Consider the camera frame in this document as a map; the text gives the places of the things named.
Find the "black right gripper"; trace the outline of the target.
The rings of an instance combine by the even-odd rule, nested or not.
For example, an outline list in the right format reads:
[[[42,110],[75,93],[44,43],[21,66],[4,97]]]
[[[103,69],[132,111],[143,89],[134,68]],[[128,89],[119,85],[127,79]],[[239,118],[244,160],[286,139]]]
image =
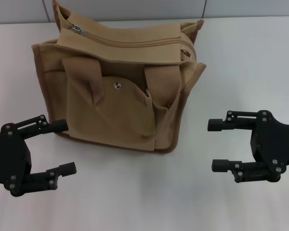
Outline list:
[[[271,112],[227,111],[225,120],[209,119],[208,131],[252,130],[251,149],[256,162],[214,159],[213,172],[228,172],[236,183],[278,182],[289,165],[289,125],[277,121]]]

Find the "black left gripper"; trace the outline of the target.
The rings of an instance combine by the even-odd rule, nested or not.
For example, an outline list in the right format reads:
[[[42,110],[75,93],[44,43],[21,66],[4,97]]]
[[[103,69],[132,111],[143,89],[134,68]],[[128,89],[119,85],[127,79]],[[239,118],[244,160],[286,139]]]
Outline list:
[[[0,130],[0,183],[14,197],[57,189],[60,176],[76,174],[74,162],[31,174],[31,154],[25,139],[41,134],[68,131],[65,119],[49,123],[40,115],[19,123],[9,123]]]

